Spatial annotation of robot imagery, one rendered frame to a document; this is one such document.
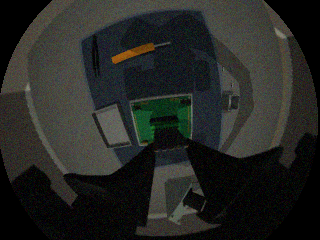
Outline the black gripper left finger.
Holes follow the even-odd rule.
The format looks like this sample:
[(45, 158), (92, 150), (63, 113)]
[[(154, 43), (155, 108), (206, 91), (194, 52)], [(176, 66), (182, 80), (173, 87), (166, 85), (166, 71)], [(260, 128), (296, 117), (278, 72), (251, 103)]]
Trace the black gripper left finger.
[(135, 159), (132, 157), (127, 165), (112, 175), (65, 173), (63, 176), (76, 195), (112, 205), (135, 221), (136, 227), (147, 227), (155, 165), (156, 152), (153, 151), (153, 143), (149, 143)]

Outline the dark blue work mat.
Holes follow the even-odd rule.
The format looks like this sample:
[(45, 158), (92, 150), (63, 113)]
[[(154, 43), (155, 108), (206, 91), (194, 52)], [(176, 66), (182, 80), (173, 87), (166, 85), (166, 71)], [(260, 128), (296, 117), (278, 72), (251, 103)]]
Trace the dark blue work mat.
[[(96, 37), (99, 71), (92, 65), (92, 37)], [(160, 43), (169, 43), (157, 45)], [(153, 43), (155, 51), (112, 63), (112, 57)], [(81, 71), (93, 112), (120, 103), (131, 147), (111, 148), (121, 168), (147, 145), (137, 143), (129, 100), (192, 93), (192, 140), (219, 151), (223, 137), (223, 76), (212, 29), (204, 9), (160, 8), (112, 21), (79, 41)], [(100, 72), (100, 73), (97, 73)], [(99, 76), (100, 75), (100, 76)]]

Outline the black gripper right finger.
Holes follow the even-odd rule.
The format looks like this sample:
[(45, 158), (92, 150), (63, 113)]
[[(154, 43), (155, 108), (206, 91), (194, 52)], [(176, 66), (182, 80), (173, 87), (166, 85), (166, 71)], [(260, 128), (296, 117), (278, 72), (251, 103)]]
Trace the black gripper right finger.
[(225, 209), (243, 193), (253, 177), (267, 171), (267, 168), (279, 161), (284, 147), (273, 147), (259, 155), (233, 157), (215, 151), (200, 144), (199, 141), (187, 139), (189, 147), (185, 148), (191, 161), (193, 172), (199, 180), (201, 191), (211, 209), (213, 219), (227, 215)]

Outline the green circuit board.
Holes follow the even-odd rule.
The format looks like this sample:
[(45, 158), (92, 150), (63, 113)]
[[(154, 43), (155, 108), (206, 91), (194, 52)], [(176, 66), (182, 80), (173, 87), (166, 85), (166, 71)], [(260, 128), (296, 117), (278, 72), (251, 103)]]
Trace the green circuit board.
[[(191, 103), (180, 103), (181, 99), (191, 100), (191, 96), (131, 103), (140, 145), (144, 145), (141, 144), (143, 140), (148, 140), (148, 144), (155, 141), (152, 139), (151, 119), (156, 119), (156, 117), (176, 116), (180, 123), (180, 132), (183, 133), (185, 139), (191, 139)], [(141, 109), (135, 109), (135, 105), (140, 105)]]

